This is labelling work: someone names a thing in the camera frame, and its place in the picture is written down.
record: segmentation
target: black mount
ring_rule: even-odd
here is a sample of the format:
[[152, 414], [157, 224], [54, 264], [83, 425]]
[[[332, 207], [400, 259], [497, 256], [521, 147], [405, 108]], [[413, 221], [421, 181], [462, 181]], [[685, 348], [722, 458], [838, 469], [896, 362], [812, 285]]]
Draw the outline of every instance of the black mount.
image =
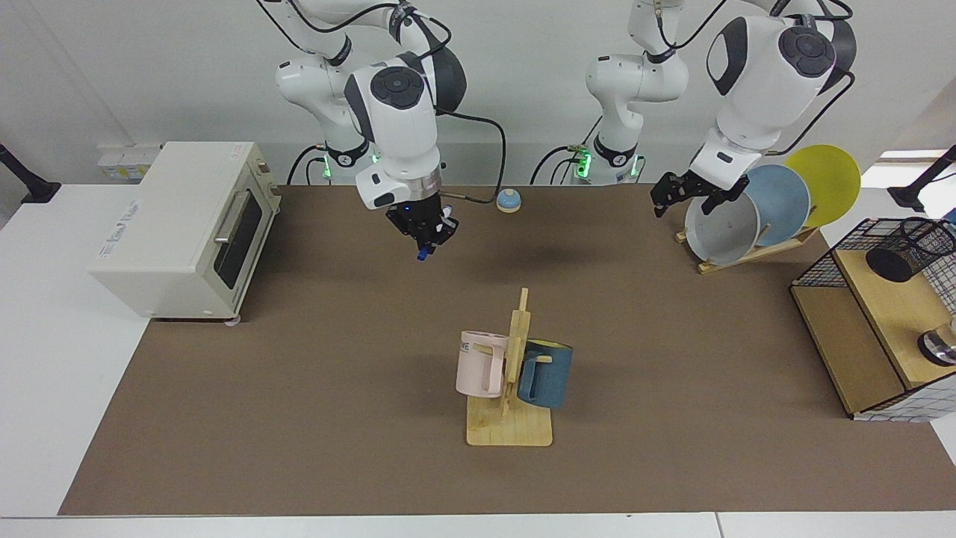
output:
[[704, 214], [710, 214], [714, 208], [724, 202], [736, 201], [749, 184], [750, 179], [745, 174], [733, 184], [729, 191], [723, 191], [690, 170], [684, 175], [668, 172], [651, 189], [654, 214], [661, 218], [670, 206], [697, 196], [707, 197], [702, 210]]
[[915, 212], [922, 213], [925, 211], [925, 208], [923, 207], [923, 202], [920, 201], [920, 191], [932, 183], [933, 180], [939, 177], [947, 168], [952, 166], [953, 162], [956, 162], [956, 146], [947, 150], [942, 157], [937, 159], [925, 172], [920, 174], [920, 177], [909, 187], [891, 187], [887, 189], [887, 191], [901, 208], [909, 208]]
[[59, 191], [60, 184], [46, 181], [23, 166], [7, 148], [0, 144], [0, 163], [10, 169], [13, 175], [27, 186], [29, 194], [23, 197], [24, 204], [45, 204]]

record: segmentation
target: small blue object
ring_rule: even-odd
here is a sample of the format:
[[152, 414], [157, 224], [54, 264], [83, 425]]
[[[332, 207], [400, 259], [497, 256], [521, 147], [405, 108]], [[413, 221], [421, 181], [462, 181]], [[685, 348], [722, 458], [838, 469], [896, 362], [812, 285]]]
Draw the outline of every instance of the small blue object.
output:
[[498, 192], [496, 205], [503, 213], [514, 213], [521, 209], [521, 194], [515, 189], [504, 189]]

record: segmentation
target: green indicator light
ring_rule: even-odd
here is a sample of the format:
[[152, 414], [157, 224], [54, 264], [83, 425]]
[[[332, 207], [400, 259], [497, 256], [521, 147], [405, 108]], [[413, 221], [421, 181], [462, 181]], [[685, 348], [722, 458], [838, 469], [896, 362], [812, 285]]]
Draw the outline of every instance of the green indicator light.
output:
[[647, 159], [643, 155], [638, 155], [634, 158], [634, 165], [631, 167], [631, 177], [641, 178], [641, 172], [644, 171], [644, 167], [647, 166]]
[[591, 173], [591, 152], [587, 149], [581, 150], [581, 162], [577, 164], [577, 177], [586, 178]]

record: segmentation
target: wire basket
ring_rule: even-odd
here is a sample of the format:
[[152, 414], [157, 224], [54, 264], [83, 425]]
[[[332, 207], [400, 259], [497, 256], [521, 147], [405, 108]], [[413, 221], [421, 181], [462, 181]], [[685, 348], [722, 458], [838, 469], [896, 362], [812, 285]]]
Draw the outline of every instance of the wire basket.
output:
[[866, 253], [873, 272], [893, 282], [912, 279], [939, 259], [956, 252], [956, 237], [942, 224], [907, 218], [880, 244]]

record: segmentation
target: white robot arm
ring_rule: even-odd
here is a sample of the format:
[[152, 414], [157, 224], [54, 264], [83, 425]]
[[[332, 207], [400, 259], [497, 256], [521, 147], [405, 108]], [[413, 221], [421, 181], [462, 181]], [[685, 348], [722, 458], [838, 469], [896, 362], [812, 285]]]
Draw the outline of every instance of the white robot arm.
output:
[[[458, 225], [438, 193], [436, 109], [455, 111], [467, 89], [461, 63], [445, 46], [450, 33], [442, 41], [425, 21], [447, 28], [403, 1], [271, 1], [284, 4], [291, 40], [311, 54], [279, 66], [283, 96], [318, 119], [337, 169], [358, 170], [365, 206], [388, 208], [392, 223], [418, 242], [420, 258], [434, 253]], [[347, 35], [331, 34], [349, 24], [387, 30], [408, 51], [368, 65]], [[380, 160], [372, 159], [369, 143]]]
[[[654, 4], [654, 0], [634, 0], [631, 7], [628, 33], [644, 54], [600, 56], [588, 67], [588, 91], [600, 102], [604, 115], [583, 156], [588, 162], [578, 168], [577, 177], [585, 183], [607, 185], [635, 179], [631, 170], [644, 124], [638, 103], [674, 101], [687, 88], [687, 66], [664, 43]], [[662, 1], [660, 17], [666, 34], [675, 33], [683, 10], [684, 0]]]
[[651, 191], [658, 217], [694, 196], [707, 197], [705, 213], [736, 200], [747, 170], [856, 57], [849, 13], [833, 15], [817, 0], [746, 1], [770, 17], [737, 17], [711, 44], [707, 70], [726, 101], [688, 171], [668, 172]]
[[[856, 56], [848, 16], [833, 15], [824, 0], [744, 1], [769, 17], [738, 17], [714, 39], [707, 70], [726, 103], [689, 171], [666, 174], [653, 190], [658, 216], [692, 196], [709, 197], [707, 213], [736, 199], [747, 185], [746, 171], [816, 95], [848, 73]], [[636, 180], [632, 164], [643, 127], [637, 106], [674, 101], [687, 87], [687, 68], [664, 38], [676, 34], [683, 8], [684, 0], [633, 0], [628, 32], [644, 53], [591, 63], [588, 90], [603, 116], [579, 179], [594, 185]]]

